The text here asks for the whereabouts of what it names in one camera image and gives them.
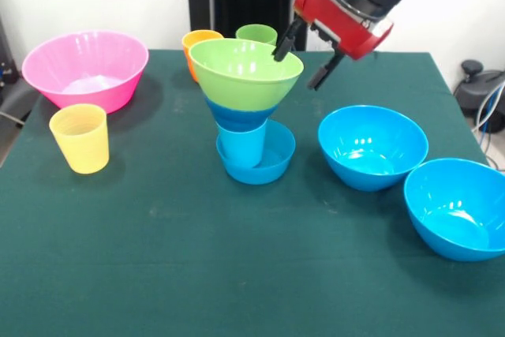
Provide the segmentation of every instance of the dark blue cup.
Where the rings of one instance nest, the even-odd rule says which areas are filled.
[[[277,109],[275,106],[267,110],[232,110],[214,103],[207,96],[205,101],[211,109],[215,122],[233,132],[248,132],[259,128]]]

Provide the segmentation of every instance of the bowl rim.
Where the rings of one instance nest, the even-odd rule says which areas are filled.
[[[245,79],[244,77],[240,77],[238,75],[229,75],[229,74],[223,74],[223,73],[220,73],[216,70],[213,70],[207,66],[204,66],[202,65],[201,63],[199,63],[194,57],[193,57],[193,49],[195,47],[198,47],[199,45],[201,44],[205,44],[205,43],[221,43],[220,41],[238,41],[240,43],[248,43],[249,45],[251,44],[258,44],[258,45],[261,45],[261,46],[265,46],[265,47],[269,47],[271,48],[271,50],[273,51],[275,49],[275,47],[273,47],[272,45],[270,45],[269,43],[260,43],[258,41],[252,41],[252,40],[249,40],[249,39],[231,39],[231,38],[225,38],[225,39],[206,39],[205,41],[200,41],[199,43],[195,43],[191,48],[189,48],[189,59],[191,59],[191,62],[193,63],[193,65],[196,65],[198,67],[200,67],[201,69],[205,69],[207,71],[210,71],[211,73],[214,73],[215,75],[218,75],[220,77],[226,77],[226,78],[230,78],[230,79],[235,79],[237,81],[248,81],[247,79]],[[280,82],[285,82],[285,81],[289,81],[291,79],[294,79],[294,78],[298,78],[301,73],[303,73],[303,70],[304,70],[304,64],[303,64],[303,61],[295,54],[289,52],[288,55],[292,55],[294,58],[295,58],[295,62],[298,64],[298,70],[297,70],[297,73],[290,76],[290,77],[286,77],[286,78],[283,78],[283,79],[278,79],[278,80],[275,80],[275,81],[272,81],[272,80],[268,80],[268,79],[258,79],[258,80],[254,80],[254,81],[251,81],[255,84],[274,84],[274,83],[280,83]]]
[[[221,157],[221,160],[223,161],[223,163],[225,165],[227,165],[228,167],[232,167],[234,169],[247,170],[247,171],[251,171],[251,172],[252,171],[261,172],[261,171],[271,170],[273,167],[278,167],[278,166],[283,165],[286,162],[289,162],[293,158],[294,152],[296,151],[296,147],[297,147],[297,141],[294,138],[293,132],[291,132],[291,130],[287,126],[285,126],[281,122],[277,122],[276,120],[268,119],[266,121],[266,123],[267,123],[267,128],[268,128],[269,124],[274,124],[274,125],[277,125],[278,127],[284,128],[289,133],[291,149],[290,149],[290,154],[285,159],[277,162],[275,165],[271,165],[271,166],[267,166],[267,167],[241,167],[241,166],[237,166],[233,162],[229,161],[228,158],[225,157],[224,154],[222,153],[221,149],[219,148],[220,138],[218,135],[215,139],[215,148],[218,151],[219,157]]]
[[[383,110],[383,111],[395,114],[396,116],[399,116],[400,118],[403,118],[403,119],[407,120],[409,123],[411,123],[420,132],[420,135],[422,135],[422,137],[423,137],[423,141],[425,143],[425,152],[423,153],[422,157],[411,168],[405,169],[405,170],[402,170],[402,171],[398,171],[398,172],[395,171],[394,173],[391,173],[391,174],[369,173],[369,172],[366,172],[366,171],[351,169],[350,167],[348,167],[348,166],[344,165],[343,163],[339,162],[337,159],[335,159],[335,157],[333,157],[332,155],[329,155],[326,152],[326,149],[324,148],[323,144],[321,143],[321,129],[323,127],[323,124],[333,114],[337,114],[338,112],[341,112],[341,111],[344,111],[344,110],[349,110],[351,108],[360,108],[360,109],[368,108],[368,109]],[[352,105],[352,106],[345,106],[345,107],[339,108],[338,110],[333,110],[332,112],[330,112],[329,114],[327,114],[323,118],[323,120],[320,122],[319,127],[317,128],[317,140],[319,141],[319,145],[320,145],[321,149],[323,150],[323,153],[326,156],[330,157],[333,162],[337,163],[338,165],[340,165],[342,167],[345,167],[348,170],[352,170],[352,171],[355,171],[355,172],[360,173],[360,174],[371,175],[373,177],[390,177],[390,176],[393,176],[393,175],[404,175],[404,174],[407,174],[410,171],[412,171],[413,169],[415,169],[416,167],[419,167],[419,165],[421,165],[425,161],[425,159],[426,159],[426,157],[428,156],[428,153],[429,153],[429,141],[428,141],[428,137],[426,136],[425,131],[414,120],[412,120],[408,116],[405,116],[404,114],[398,112],[397,110],[392,110],[391,108],[382,107],[382,106],[374,106],[374,105],[369,105],[369,104],[355,104],[355,105]]]
[[[106,34],[112,34],[112,35],[116,35],[116,36],[123,36],[123,37],[126,37],[128,39],[131,39],[133,41],[135,41],[136,43],[138,43],[142,49],[144,50],[145,52],[145,60],[144,62],[142,63],[141,67],[139,70],[137,70],[133,75],[129,76],[127,79],[124,79],[121,83],[119,84],[116,84],[112,87],[109,87],[109,88],[105,88],[103,90],[99,90],[99,91],[90,91],[90,92],[82,92],[82,93],[79,93],[79,94],[64,94],[62,92],[57,92],[57,91],[54,91],[54,90],[47,90],[43,87],[40,87],[39,85],[37,84],[34,84],[34,82],[26,75],[26,71],[25,71],[25,67],[27,65],[27,62],[28,60],[35,54],[37,53],[37,51],[39,51],[40,49],[42,49],[43,47],[45,47],[46,45],[49,45],[50,43],[53,43],[54,41],[57,41],[59,39],[65,39],[65,38],[68,38],[70,36],[80,36],[80,35],[85,35],[85,34],[88,34],[88,33],[106,33]],[[145,66],[148,64],[149,62],[149,49],[148,47],[145,45],[145,43],[143,43],[142,41],[140,41],[137,37],[133,37],[131,35],[129,35],[128,33],[124,33],[124,32],[118,32],[118,31],[114,31],[114,30],[110,30],[110,29],[87,29],[87,30],[83,30],[83,31],[79,31],[79,32],[70,32],[70,33],[64,33],[64,34],[61,34],[59,36],[55,36],[51,39],[48,39],[42,43],[40,43],[39,45],[37,45],[36,47],[34,47],[29,53],[28,55],[26,56],[26,58],[24,59],[23,61],[23,64],[21,65],[21,75],[23,77],[23,79],[25,79],[32,87],[36,88],[37,90],[41,91],[41,92],[45,92],[47,94],[53,94],[53,95],[67,95],[67,96],[75,96],[75,95],[90,95],[90,94],[97,94],[97,93],[100,93],[100,92],[105,92],[105,91],[108,91],[112,88],[116,88],[116,87],[119,87],[121,85],[123,85],[124,83],[132,80],[134,77],[136,77],[137,75],[139,75],[140,73],[142,73],[145,69]]]
[[[438,163],[443,163],[443,162],[447,162],[447,161],[460,162],[460,163],[464,163],[464,164],[469,164],[471,166],[480,167],[482,169],[485,169],[486,171],[494,171],[496,173],[497,177],[501,176],[501,177],[503,177],[503,179],[505,179],[505,175],[502,174],[502,173],[500,173],[499,171],[493,169],[492,167],[486,166],[483,163],[472,161],[470,159],[452,158],[452,157],[430,159],[429,161],[426,161],[426,162],[422,163],[421,165],[419,165],[418,167],[416,167],[415,169],[413,169],[409,173],[409,175],[407,175],[405,183],[403,184],[403,197],[405,199],[405,202],[406,202],[406,205],[407,205],[407,209],[409,211],[410,216],[414,217],[424,228],[426,228],[427,230],[429,230],[430,233],[433,233],[438,238],[441,238],[442,240],[444,240],[446,242],[449,242],[452,245],[456,245],[456,246],[459,246],[459,247],[464,248],[464,249],[472,250],[474,252],[505,253],[505,244],[503,245],[503,248],[497,248],[497,249],[476,249],[474,247],[470,247],[470,246],[467,246],[467,245],[464,245],[464,244],[460,244],[458,242],[454,242],[450,238],[446,238],[443,235],[436,233],[434,230],[432,230],[431,228],[429,228],[428,226],[426,226],[426,224],[414,212],[412,212],[412,210],[411,210],[411,203],[409,202],[409,197],[407,195],[407,186],[408,186],[409,180],[411,180],[411,177],[413,176],[413,174],[416,173],[418,170],[423,170],[425,167],[429,167],[431,165],[436,165]]]

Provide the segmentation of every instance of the cup rim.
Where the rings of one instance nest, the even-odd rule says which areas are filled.
[[[187,42],[185,42],[185,39],[187,37],[189,37],[190,35],[195,35],[195,34],[202,33],[202,32],[212,32],[212,33],[215,33],[216,39],[224,39],[224,36],[221,33],[217,32],[213,29],[195,29],[194,31],[189,31],[188,33],[186,33],[185,35],[182,36],[182,39],[181,39],[182,46],[185,49],[189,50],[192,46],[196,45],[197,43],[201,43],[202,41],[206,41],[207,39],[203,39],[202,41],[198,41],[197,43],[194,43],[192,46],[188,46]]]
[[[59,118],[64,117],[65,113],[70,112],[76,108],[92,108],[94,111],[96,111],[100,116],[103,116],[102,119],[100,120],[99,124],[93,128],[92,130],[89,130],[87,132],[81,133],[81,134],[67,134],[59,131],[56,126],[54,125]],[[102,127],[103,125],[107,125],[107,113],[106,111],[100,107],[97,106],[96,104],[90,104],[90,103],[79,103],[79,104],[73,104],[68,107],[64,107],[59,109],[56,113],[54,113],[50,120],[49,120],[49,129],[54,135],[58,136],[64,136],[66,138],[83,138],[86,137],[88,134],[95,132],[98,128]]]
[[[237,132],[237,131],[234,131],[234,130],[226,129],[223,126],[221,126],[218,122],[215,122],[215,124],[218,126],[219,131],[222,129],[223,131],[225,131],[226,133],[229,133],[229,134],[244,135],[244,134],[249,134],[249,133],[257,132],[258,130],[264,128],[265,125],[267,124],[267,122],[268,122],[268,118],[260,126],[258,126],[257,128],[251,129],[251,130],[246,130],[244,132]]]
[[[238,34],[240,32],[243,32],[246,29],[249,29],[249,28],[259,28],[259,29],[262,29],[264,31],[269,31],[271,33],[271,39],[270,40],[277,39],[279,37],[279,34],[277,33],[277,31],[273,27],[271,27],[270,25],[266,25],[266,24],[246,24],[246,25],[242,25],[239,29],[237,29],[235,31],[235,37],[237,37],[238,39],[244,39],[244,37],[239,37]]]

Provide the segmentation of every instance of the black cable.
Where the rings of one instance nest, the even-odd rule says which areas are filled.
[[[491,147],[491,134],[488,133],[488,141],[487,141],[486,149],[484,150],[484,154],[485,155],[488,154],[488,151],[489,151],[490,147]]]
[[[492,163],[492,165],[494,166],[494,169],[495,170],[498,170],[500,173],[503,173],[505,172],[505,169],[501,169],[499,166],[498,166],[498,163],[496,163],[496,161],[491,158],[489,155],[486,155],[486,158],[488,159],[489,162]]]

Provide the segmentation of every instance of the blue bowl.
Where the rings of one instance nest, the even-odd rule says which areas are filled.
[[[207,96],[205,96],[205,101],[211,109],[215,122],[224,129],[233,132],[247,132],[259,128],[277,109],[277,106],[275,106],[267,110],[232,110],[231,108],[226,108],[214,103]]]
[[[272,120],[267,121],[263,156],[256,167],[240,167],[229,161],[219,136],[215,144],[228,175],[246,185],[265,185],[279,179],[289,166],[296,147],[291,131]]]
[[[451,260],[505,253],[505,175],[465,159],[435,159],[405,180],[410,219],[426,244]]]
[[[383,107],[336,110],[321,122],[318,138],[331,169],[361,191],[394,185],[428,154],[428,139],[419,125]]]

